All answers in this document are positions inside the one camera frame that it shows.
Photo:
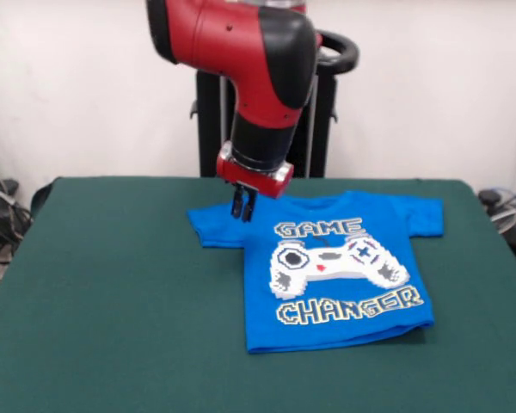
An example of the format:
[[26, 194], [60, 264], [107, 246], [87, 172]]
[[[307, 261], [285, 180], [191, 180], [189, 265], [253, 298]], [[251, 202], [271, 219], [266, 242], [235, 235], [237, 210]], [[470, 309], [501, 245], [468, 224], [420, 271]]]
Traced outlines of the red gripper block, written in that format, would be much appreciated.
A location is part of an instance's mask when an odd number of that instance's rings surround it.
[[[278, 199], [286, 191], [293, 177], [294, 167], [288, 162], [283, 162], [273, 172], [245, 168], [232, 156], [232, 144], [228, 140], [223, 143], [218, 153], [216, 170], [219, 177], [235, 184], [231, 215], [234, 218], [240, 218], [243, 210], [242, 221], [248, 223], [253, 217], [257, 192], [269, 198]], [[243, 186], [247, 188], [248, 194], [245, 206]]]

